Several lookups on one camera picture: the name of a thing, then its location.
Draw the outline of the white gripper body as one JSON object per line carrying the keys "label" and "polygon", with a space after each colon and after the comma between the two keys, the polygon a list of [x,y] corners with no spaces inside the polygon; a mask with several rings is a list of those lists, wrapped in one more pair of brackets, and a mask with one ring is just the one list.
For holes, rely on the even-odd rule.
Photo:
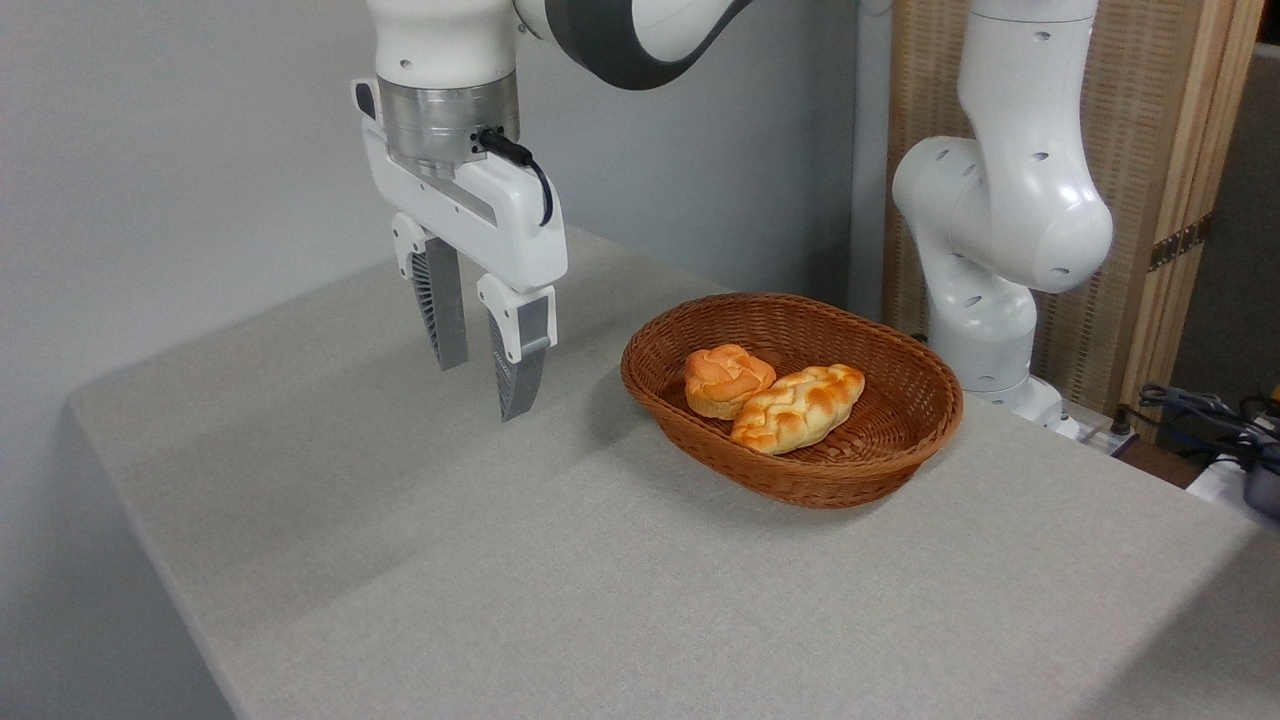
{"label": "white gripper body", "polygon": [[383,78],[352,83],[379,193],[429,233],[520,293],[567,270],[554,186],[495,150],[518,145],[518,85],[411,88]]}

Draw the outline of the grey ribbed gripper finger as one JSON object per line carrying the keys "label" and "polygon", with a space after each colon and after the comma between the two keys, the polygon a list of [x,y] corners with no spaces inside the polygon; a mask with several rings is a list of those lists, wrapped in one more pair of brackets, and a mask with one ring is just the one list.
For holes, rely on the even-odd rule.
{"label": "grey ribbed gripper finger", "polygon": [[399,272],[413,290],[436,361],[448,372],[468,360],[460,256],[402,211],[390,231]]}
{"label": "grey ribbed gripper finger", "polygon": [[547,351],[557,345],[556,288],[520,293],[485,274],[477,296],[488,313],[500,419],[509,421],[532,407]]}

